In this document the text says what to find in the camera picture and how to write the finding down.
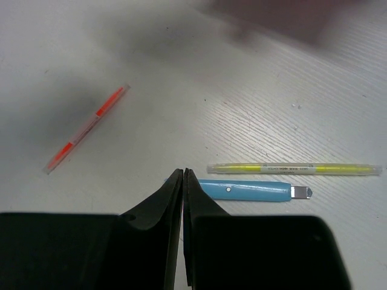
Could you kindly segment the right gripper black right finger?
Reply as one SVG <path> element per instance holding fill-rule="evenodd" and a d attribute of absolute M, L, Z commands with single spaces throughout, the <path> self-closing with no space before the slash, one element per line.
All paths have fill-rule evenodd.
<path fill-rule="evenodd" d="M 192 289 L 350 289 L 335 238 L 316 216 L 232 216 L 191 169 L 183 178 L 183 241 Z"/>

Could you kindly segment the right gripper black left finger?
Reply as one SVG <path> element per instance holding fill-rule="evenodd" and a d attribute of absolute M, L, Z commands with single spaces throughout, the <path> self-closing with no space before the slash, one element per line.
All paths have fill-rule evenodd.
<path fill-rule="evenodd" d="M 183 171 L 116 214 L 2 213 L 2 289 L 173 289 Z"/>

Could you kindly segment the blue utility knife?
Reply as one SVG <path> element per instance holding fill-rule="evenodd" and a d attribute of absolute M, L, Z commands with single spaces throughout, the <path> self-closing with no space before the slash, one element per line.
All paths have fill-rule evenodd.
<path fill-rule="evenodd" d="M 214 200 L 288 202 L 292 199 L 310 199 L 313 195 L 307 186 L 295 186 L 276 181 L 243 181 L 199 179 L 204 192 Z"/>

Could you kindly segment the yellow highlighter pen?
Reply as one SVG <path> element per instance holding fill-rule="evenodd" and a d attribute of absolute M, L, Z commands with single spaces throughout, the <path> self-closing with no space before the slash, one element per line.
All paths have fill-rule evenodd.
<path fill-rule="evenodd" d="M 210 174 L 379 176 L 382 166 L 339 163 L 225 163 L 207 166 Z"/>

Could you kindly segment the orange highlighter pen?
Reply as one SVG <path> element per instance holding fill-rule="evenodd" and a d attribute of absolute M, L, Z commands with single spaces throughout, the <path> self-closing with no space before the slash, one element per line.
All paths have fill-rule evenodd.
<path fill-rule="evenodd" d="M 73 137 L 64 145 L 44 167 L 44 172 L 49 175 L 87 136 L 87 134 L 96 126 L 96 124 L 109 112 L 109 110 L 129 91 L 130 86 L 125 84 L 119 87 L 116 92 L 108 97 L 101 107 L 96 110 L 92 116 L 87 119 Z"/>

